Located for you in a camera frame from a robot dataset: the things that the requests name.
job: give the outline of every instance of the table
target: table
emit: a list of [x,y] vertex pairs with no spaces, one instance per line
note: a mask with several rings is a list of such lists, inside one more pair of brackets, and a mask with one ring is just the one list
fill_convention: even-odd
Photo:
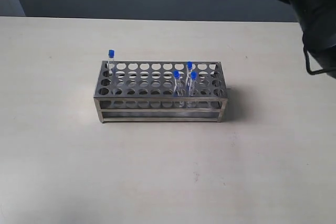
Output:
[[[0,223],[334,222],[336,80],[298,24],[1,17],[0,43]],[[111,48],[220,61],[226,122],[101,124]]]

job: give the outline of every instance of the blue cap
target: blue cap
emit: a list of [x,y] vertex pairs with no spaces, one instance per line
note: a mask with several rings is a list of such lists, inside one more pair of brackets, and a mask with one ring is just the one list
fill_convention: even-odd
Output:
[[188,61],[187,62],[187,67],[189,70],[192,70],[193,69],[193,63],[191,61]]
[[109,50],[109,57],[114,58],[114,50]]
[[191,74],[190,74],[190,77],[193,81],[196,80],[197,73],[195,71],[192,71]]
[[177,70],[174,71],[174,77],[175,77],[175,79],[180,78],[180,73]]

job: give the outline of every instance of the test tube rack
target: test tube rack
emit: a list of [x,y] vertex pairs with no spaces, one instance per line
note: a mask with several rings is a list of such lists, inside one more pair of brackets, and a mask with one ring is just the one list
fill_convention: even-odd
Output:
[[173,72],[185,88],[186,62],[116,61],[101,64],[94,93],[100,122],[222,122],[228,100],[220,62],[193,62],[195,93],[174,92]]

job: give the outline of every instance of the white table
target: white table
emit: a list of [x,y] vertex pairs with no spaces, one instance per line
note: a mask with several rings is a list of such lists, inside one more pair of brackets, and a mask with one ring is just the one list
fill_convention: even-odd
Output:
[[[227,122],[101,124],[111,48],[221,61]],[[1,17],[0,58],[1,224],[336,218],[336,80],[306,73],[297,24]]]

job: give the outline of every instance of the clear vial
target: clear vial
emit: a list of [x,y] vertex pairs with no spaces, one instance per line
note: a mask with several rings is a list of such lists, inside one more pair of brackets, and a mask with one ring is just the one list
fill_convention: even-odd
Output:
[[190,85],[190,74],[193,71],[193,63],[191,61],[187,62],[187,77],[185,79],[185,85],[187,87],[187,90],[189,89],[189,85]]
[[109,77],[112,78],[112,76],[115,73],[115,64],[114,64],[114,50],[109,50],[109,60],[107,63],[107,68],[109,69]]
[[[196,87],[196,78],[197,78],[197,73],[192,71],[190,74],[190,86],[189,86],[189,97],[195,96],[195,87]],[[187,108],[194,108],[196,107],[196,102],[187,102]]]
[[[180,73],[177,70],[174,71],[174,79],[175,79],[174,93],[178,97],[182,97],[183,96],[183,91],[182,91],[181,76],[180,76]],[[181,107],[184,106],[184,102],[183,101],[175,102],[175,106],[178,107],[178,108],[181,108]]]

